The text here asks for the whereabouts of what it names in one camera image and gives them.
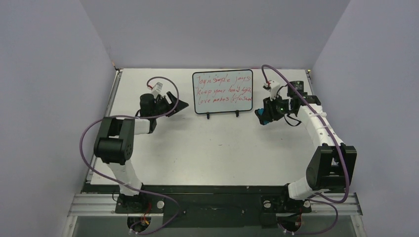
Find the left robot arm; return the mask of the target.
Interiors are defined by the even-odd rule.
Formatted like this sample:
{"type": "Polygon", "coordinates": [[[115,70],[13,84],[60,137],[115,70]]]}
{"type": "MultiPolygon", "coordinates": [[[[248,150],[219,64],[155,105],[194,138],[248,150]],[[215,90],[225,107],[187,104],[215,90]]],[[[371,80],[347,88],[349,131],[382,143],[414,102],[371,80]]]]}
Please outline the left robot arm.
{"type": "Polygon", "coordinates": [[[151,134],[157,126],[157,116],[170,117],[187,108],[189,104],[171,92],[145,93],[139,97],[136,118],[104,117],[96,136],[93,153],[111,169],[120,187],[119,204],[134,212],[148,208],[143,183],[137,177],[131,157],[135,135],[151,134]]]}

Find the small whiteboard black frame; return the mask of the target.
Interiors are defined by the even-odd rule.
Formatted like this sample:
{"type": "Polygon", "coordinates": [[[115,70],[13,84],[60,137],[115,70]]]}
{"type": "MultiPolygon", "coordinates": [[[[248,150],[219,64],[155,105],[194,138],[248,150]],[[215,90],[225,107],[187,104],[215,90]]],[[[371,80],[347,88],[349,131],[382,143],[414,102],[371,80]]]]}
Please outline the small whiteboard black frame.
{"type": "Polygon", "coordinates": [[[251,69],[194,72],[192,85],[196,114],[246,112],[253,108],[251,69]]]}

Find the blue whiteboard eraser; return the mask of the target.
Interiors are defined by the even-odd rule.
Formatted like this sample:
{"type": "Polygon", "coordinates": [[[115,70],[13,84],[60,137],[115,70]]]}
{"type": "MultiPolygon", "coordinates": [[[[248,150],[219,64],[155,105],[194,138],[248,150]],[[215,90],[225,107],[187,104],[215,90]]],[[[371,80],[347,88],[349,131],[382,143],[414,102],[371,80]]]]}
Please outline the blue whiteboard eraser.
{"type": "Polygon", "coordinates": [[[258,118],[258,120],[259,120],[259,119],[261,119],[261,118],[270,118],[270,117],[269,117],[269,116],[266,116],[266,114],[265,114],[263,117],[258,117],[258,116],[257,116],[257,118],[258,118]]]}

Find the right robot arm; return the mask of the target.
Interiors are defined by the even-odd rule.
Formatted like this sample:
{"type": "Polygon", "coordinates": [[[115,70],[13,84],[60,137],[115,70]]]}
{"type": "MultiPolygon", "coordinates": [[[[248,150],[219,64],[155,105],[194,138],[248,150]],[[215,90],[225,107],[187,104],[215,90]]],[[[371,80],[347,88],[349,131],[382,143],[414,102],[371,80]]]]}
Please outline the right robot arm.
{"type": "Polygon", "coordinates": [[[328,191],[343,191],[347,198],[357,151],[336,135],[318,97],[305,92],[302,81],[287,85],[286,99],[280,96],[282,86],[277,81],[268,81],[263,88],[270,95],[263,99],[263,108],[255,111],[260,124],[267,125],[294,114],[298,124],[304,125],[315,148],[305,175],[287,184],[287,192],[278,198],[279,206],[291,211],[299,200],[322,196],[328,191]]]}

